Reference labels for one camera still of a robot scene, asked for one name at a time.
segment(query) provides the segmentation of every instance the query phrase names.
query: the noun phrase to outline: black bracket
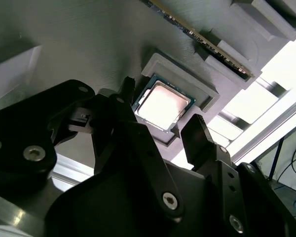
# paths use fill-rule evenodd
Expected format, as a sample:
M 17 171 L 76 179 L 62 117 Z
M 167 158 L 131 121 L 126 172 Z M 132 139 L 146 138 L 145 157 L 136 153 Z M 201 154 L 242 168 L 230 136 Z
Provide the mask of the black bracket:
M 137 123 L 129 101 L 117 94 L 112 95 L 110 100 L 115 118 L 112 139 L 117 144 L 115 149 L 124 155 L 118 159 L 127 164 L 128 180 L 133 184 L 130 192 L 146 197 L 148 206 L 155 209 L 157 215 L 176 223 L 180 222 L 184 212 L 183 200 L 147 126 Z M 107 160 L 112 159 L 115 162 L 116 158 L 109 157 L 114 153 L 112 148 L 113 146 L 108 144 L 111 153 L 103 153 L 106 154 Z
M 69 80 L 0 110 L 0 186 L 22 183 L 29 190 L 44 183 L 56 164 L 57 125 L 93 96 L 92 88 Z
M 247 163 L 241 163 L 237 171 L 252 235 L 296 236 L 296 219 L 271 189 L 264 175 Z
M 246 236 L 247 219 L 238 172 L 231 166 L 226 148 L 215 144 L 201 115 L 193 115 L 181 132 L 187 161 L 208 181 L 206 215 L 220 222 L 221 234 Z

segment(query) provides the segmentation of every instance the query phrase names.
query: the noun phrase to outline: white wall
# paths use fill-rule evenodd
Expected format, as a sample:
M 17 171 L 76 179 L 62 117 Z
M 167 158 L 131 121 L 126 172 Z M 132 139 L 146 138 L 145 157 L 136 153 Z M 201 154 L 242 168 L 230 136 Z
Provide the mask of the white wall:
M 277 180 L 282 171 L 290 164 L 291 158 L 294 150 L 296 149 L 296 131 L 284 140 L 280 156 L 276 165 L 275 174 L 273 176 L 274 180 Z M 262 172 L 269 176 L 274 156 L 276 153 L 277 147 L 271 150 L 267 155 L 265 155 L 259 162 Z M 282 177 L 280 178 L 280 183 L 285 184 L 296 190 L 296 174 L 293 169 L 288 168 Z

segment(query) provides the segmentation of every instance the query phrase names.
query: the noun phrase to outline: black mechanical arm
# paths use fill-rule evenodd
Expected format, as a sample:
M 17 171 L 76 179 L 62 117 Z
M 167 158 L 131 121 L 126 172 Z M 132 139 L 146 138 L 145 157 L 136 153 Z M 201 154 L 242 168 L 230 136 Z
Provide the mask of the black mechanical arm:
M 69 80 L 1 110 L 0 224 L 47 237 L 296 237 L 264 176 L 232 164 L 200 115 L 181 131 L 193 170 L 164 161 L 132 111 L 134 90 L 131 78 L 109 97 Z M 54 147 L 78 132 L 92 136 L 95 175 L 54 200 Z

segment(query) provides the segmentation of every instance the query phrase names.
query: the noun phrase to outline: gray plastic panel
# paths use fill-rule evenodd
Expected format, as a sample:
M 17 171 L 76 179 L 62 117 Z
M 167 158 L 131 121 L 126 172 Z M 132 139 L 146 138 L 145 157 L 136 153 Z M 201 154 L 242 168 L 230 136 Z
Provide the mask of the gray plastic panel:
M 232 70 L 230 70 L 228 67 L 226 67 L 224 64 L 219 62 L 216 58 L 208 54 L 205 50 L 203 50 L 203 48 L 201 47 L 196 48 L 196 52 L 199 54 L 199 56 L 201 56 L 201 58 L 207 64 L 211 65 L 213 68 L 219 71 L 222 75 L 225 75 L 229 80 L 231 80 L 233 83 L 235 83 L 242 89 L 244 90 L 247 89 L 262 74 L 262 72 L 256 66 L 254 66 L 252 62 L 249 62 L 248 59 L 246 59 L 243 55 L 237 52 L 228 43 L 226 43 L 225 41 L 220 39 L 218 36 L 216 36 L 213 31 L 210 31 L 204 36 L 208 40 L 210 40 L 214 45 L 224 50 L 226 53 L 228 53 L 230 56 L 236 59 L 240 64 L 244 65 L 251 72 L 253 72 L 253 74 L 255 75 L 254 78 L 249 78 L 247 80 L 244 80 L 241 77 L 239 77 L 236 73 L 234 73 Z
M 231 6 L 267 40 L 296 40 L 296 0 L 235 0 Z
M 154 53 L 142 71 L 145 77 L 157 74 L 172 85 L 180 88 L 189 96 L 196 99 L 195 105 L 206 112 L 218 100 L 219 94 L 204 84 L 197 76 L 192 76 L 169 57 Z
M 40 46 L 36 46 L 0 63 L 0 98 L 19 85 L 30 83 L 39 53 Z

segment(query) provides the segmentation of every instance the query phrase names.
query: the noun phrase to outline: bright light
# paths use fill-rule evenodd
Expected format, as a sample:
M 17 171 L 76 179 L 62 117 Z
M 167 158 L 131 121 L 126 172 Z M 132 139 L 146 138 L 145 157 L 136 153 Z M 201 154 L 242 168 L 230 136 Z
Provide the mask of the bright light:
M 209 130 L 214 142 L 216 142 L 217 144 L 219 144 L 223 147 L 227 147 L 229 145 L 230 141 L 227 138 L 221 136 L 220 134 L 216 133 L 215 131 L 213 131 L 211 129 L 208 129 L 208 130 Z
M 277 82 L 286 90 L 296 86 L 296 40 L 284 48 L 262 69 L 261 78 Z
M 185 150 L 180 151 L 176 157 L 173 158 L 171 163 L 177 165 L 178 167 L 185 169 L 192 169 L 194 166 L 189 164 L 186 159 Z
M 157 82 L 137 113 L 148 122 L 167 130 L 190 102 L 189 98 Z
M 264 151 L 270 148 L 275 141 L 280 140 L 288 132 L 296 127 L 296 113 L 289 118 L 285 123 L 283 123 L 279 128 L 274 130 L 270 135 L 265 137 L 260 143 L 253 147 L 248 153 L 237 160 L 236 165 L 241 162 L 250 163 L 261 155 Z
M 19 210 L 18 214 L 13 218 L 13 226 L 18 226 L 20 221 L 22 220 L 22 216 L 25 214 L 23 210 Z
M 247 90 L 241 90 L 224 110 L 252 124 L 277 100 L 276 96 L 258 83 L 253 82 Z
M 229 140 L 235 140 L 242 132 L 240 128 L 216 116 L 209 122 L 208 127 Z
M 228 151 L 230 155 L 233 156 L 238 151 L 240 151 L 252 139 L 258 136 L 258 134 L 261 133 L 267 126 L 275 121 L 282 113 L 289 109 L 295 102 L 296 88 L 290 90 L 282 99 L 280 99 L 275 105 L 273 105 L 268 111 L 266 111 L 264 115 L 262 115 L 243 134 L 241 134 L 241 136 L 239 136 L 228 146 Z

